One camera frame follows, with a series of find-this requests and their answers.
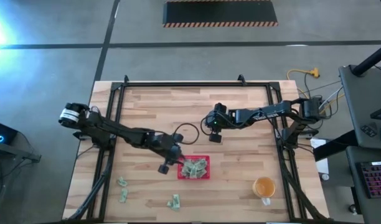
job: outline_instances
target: orange cup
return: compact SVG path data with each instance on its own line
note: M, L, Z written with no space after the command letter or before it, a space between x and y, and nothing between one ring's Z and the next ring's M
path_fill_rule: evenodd
M270 205L272 197L275 194L275 182L269 177L260 177L253 183L253 192L260 197L264 205Z

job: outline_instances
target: concrete floor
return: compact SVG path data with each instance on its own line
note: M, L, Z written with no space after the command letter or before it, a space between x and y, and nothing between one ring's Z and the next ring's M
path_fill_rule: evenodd
M122 1L111 38L120 42L381 40L380 1L273 0L279 27L163 29L163 0ZM113 0L0 0L1 44L103 43ZM357 64L378 45L110 49L102 80L282 80L292 68L317 67L310 88L339 80L337 69ZM39 164L23 168L7 186L0 223L60 220L78 141L57 120L66 102L88 103L100 49L0 50L0 122L22 131ZM305 89L304 75L292 79ZM314 91L328 97L340 84ZM344 98L319 137L352 129ZM340 159L330 161L341 163ZM347 211L349 188L326 187L335 220L362 222Z

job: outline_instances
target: keyboard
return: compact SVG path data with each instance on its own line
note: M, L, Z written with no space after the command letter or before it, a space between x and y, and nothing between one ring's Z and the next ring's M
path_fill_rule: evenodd
M359 162L357 168L367 197L381 198L381 162Z

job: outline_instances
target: black mat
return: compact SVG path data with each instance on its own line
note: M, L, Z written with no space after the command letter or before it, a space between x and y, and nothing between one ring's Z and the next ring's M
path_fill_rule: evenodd
M277 26L271 1L173 0L164 3L163 26L271 27Z

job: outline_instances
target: wooden table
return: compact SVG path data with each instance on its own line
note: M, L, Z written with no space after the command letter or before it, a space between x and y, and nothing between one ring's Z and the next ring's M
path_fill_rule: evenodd
M106 114L111 82L96 82L92 106ZM284 100L298 97L294 81L280 81ZM257 108L268 105L265 88L260 87L134 87L126 88L120 123L129 127L151 128L172 133L181 123L199 127L200 120L221 102L228 108ZM195 130L179 130L192 141ZM210 180L177 180L177 167L167 175L157 172L163 158L149 150L135 149L122 139L116 145L113 172L106 206L106 222L280 222L288 221L278 155L273 130L268 121L259 121L243 130L223 130L222 144L200 134L193 145L182 145L185 155L209 155ZM83 142L79 152L91 146ZM98 150L84 153L76 162L63 217L69 217L88 195ZM315 160L311 153L296 150L302 188L325 216L328 211ZM119 203L123 176L129 191L126 203ZM267 176L276 183L270 206L252 192L253 182ZM167 201L179 194L181 209L167 208ZM294 209L298 206L292 193ZM95 213L100 201L96 200Z

